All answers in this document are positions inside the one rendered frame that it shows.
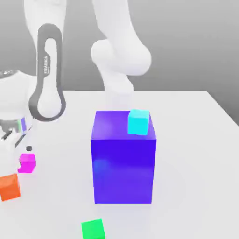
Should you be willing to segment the small cyan cube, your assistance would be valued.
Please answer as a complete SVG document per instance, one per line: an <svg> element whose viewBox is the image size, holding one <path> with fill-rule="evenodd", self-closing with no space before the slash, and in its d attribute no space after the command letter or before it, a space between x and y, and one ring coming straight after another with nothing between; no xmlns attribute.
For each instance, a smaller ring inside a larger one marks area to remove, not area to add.
<svg viewBox="0 0 239 239"><path fill-rule="evenodd" d="M149 128L148 110L132 109L128 115L127 132L134 135L147 135Z"/></svg>

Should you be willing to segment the small magenta cube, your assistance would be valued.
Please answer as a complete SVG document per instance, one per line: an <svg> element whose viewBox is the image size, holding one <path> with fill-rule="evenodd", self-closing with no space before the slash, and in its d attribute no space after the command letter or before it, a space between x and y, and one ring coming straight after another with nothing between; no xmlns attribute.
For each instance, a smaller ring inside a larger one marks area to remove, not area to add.
<svg viewBox="0 0 239 239"><path fill-rule="evenodd" d="M20 167L18 173L32 173L36 167L36 159L34 154L21 154L19 158Z"/></svg>

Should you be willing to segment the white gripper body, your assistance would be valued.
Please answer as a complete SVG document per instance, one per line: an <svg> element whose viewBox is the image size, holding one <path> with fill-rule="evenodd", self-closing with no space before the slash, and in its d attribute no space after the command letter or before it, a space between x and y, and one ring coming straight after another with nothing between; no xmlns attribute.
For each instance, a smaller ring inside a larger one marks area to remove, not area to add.
<svg viewBox="0 0 239 239"><path fill-rule="evenodd" d="M0 145L0 176L17 172L20 167L19 153L15 147Z"/></svg>

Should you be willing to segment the small green cube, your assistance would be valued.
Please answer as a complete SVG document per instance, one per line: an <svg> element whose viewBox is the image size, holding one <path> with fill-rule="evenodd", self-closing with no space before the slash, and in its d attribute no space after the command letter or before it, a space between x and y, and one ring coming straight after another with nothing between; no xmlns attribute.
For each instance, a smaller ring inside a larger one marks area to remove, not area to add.
<svg viewBox="0 0 239 239"><path fill-rule="evenodd" d="M81 223L83 239L106 239L102 219Z"/></svg>

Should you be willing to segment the large blue box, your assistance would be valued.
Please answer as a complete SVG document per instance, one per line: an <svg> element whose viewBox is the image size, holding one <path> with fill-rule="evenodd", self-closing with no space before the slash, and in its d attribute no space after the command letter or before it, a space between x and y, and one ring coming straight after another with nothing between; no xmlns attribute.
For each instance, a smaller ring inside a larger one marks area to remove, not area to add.
<svg viewBox="0 0 239 239"><path fill-rule="evenodd" d="M97 204L152 202L156 134L128 134L128 111L97 111L91 134L94 201Z"/></svg>

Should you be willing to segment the small orange cube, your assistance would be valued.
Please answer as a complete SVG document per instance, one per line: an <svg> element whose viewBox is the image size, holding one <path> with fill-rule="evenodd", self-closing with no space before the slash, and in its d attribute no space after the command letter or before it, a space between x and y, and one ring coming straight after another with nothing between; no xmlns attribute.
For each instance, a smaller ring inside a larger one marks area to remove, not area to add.
<svg viewBox="0 0 239 239"><path fill-rule="evenodd" d="M0 177L0 198L2 201L20 197L20 186L17 174Z"/></svg>

